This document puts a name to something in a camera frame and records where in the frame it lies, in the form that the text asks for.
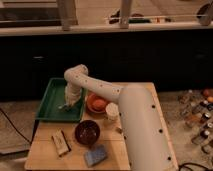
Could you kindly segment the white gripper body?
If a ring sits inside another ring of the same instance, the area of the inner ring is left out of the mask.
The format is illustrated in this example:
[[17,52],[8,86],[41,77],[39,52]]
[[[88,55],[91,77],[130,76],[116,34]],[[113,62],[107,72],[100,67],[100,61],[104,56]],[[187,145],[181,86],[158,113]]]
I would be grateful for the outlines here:
[[68,106],[73,106],[81,98],[81,87],[68,83],[65,87],[65,101]]

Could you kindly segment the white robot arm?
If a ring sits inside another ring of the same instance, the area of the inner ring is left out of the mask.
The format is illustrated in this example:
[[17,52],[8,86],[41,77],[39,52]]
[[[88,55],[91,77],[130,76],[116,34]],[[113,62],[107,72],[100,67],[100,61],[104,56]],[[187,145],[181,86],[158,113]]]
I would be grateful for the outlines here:
[[73,106],[82,88],[118,105],[132,171],[177,171],[167,131],[152,93],[143,85],[118,85],[88,76],[88,68],[77,65],[64,72],[65,99]]

